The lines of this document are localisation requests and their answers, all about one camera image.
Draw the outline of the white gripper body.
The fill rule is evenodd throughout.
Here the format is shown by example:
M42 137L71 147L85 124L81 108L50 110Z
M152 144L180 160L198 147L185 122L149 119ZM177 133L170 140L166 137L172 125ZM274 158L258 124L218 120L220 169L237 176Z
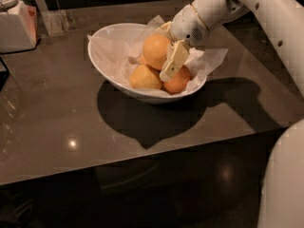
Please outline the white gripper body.
M175 41L185 40L191 47L202 46L209 35L208 28L192 5L185 6L175 15L169 31Z

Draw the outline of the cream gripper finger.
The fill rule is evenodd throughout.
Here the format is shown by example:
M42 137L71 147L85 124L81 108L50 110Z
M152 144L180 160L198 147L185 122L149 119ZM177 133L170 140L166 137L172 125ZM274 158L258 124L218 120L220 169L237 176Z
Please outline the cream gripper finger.
M185 40L179 40L168 47L166 61L160 73L163 82L168 82L180 71L189 57L189 50L190 47Z
M154 32L167 37L171 42L173 42L174 39L172 38L170 28L171 28L171 22L166 22L163 25L161 25L160 27L156 28L154 30Z

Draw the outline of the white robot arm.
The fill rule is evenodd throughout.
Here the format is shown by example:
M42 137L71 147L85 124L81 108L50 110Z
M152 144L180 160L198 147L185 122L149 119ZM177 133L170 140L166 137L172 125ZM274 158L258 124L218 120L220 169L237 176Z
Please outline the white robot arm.
M304 8L295 0L195 0L159 27L173 47L161 69L171 80L217 26L252 12L304 95ZM257 228L304 228L304 120L291 125L269 157Z

